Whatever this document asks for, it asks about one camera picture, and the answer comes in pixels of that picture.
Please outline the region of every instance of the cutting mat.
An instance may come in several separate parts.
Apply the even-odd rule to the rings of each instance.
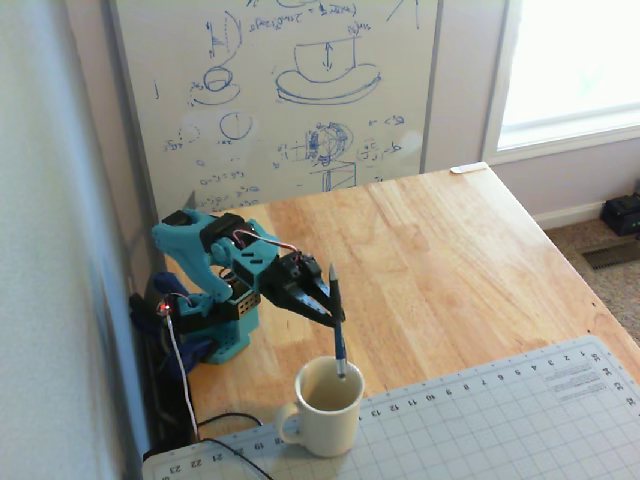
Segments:
[[[220,440],[276,480],[640,479],[640,391],[587,336],[366,398],[356,446],[339,458],[285,445],[273,425]],[[151,457],[143,477],[261,475],[201,443]]]

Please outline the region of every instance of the whiteboard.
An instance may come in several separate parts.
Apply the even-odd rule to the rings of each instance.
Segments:
[[[117,0],[158,216],[419,173],[437,0]]]

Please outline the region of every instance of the wooden tabletop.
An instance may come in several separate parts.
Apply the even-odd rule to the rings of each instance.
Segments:
[[[325,277],[329,262],[336,265],[349,359],[364,374],[366,395],[588,333],[640,381],[638,346],[490,169],[402,178],[235,213],[315,255]],[[264,299],[259,313],[248,348],[225,365],[200,364],[190,374],[199,421],[226,411],[272,421],[294,400],[297,371],[334,352],[327,327]],[[225,419],[201,434],[250,426]]]

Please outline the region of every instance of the white mug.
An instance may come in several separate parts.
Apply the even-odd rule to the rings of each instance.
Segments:
[[[358,434],[364,378],[349,363],[347,375],[338,378],[335,357],[318,357],[298,372],[297,401],[283,406],[274,421],[285,443],[300,444],[320,457],[342,455],[353,447]],[[283,431],[289,417],[298,415],[299,432]]]

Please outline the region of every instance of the teal robotic arm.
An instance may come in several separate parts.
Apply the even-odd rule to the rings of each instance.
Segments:
[[[172,296],[171,307],[181,335],[211,339],[212,351],[204,359],[209,363],[224,363],[249,344],[249,333],[258,326],[260,296],[322,325],[335,325],[315,258],[281,243],[254,220],[178,210],[156,225],[152,236],[204,292]],[[280,246],[291,253],[280,257]],[[220,277],[212,265],[231,273]],[[164,293],[179,293],[170,289],[165,285]]]

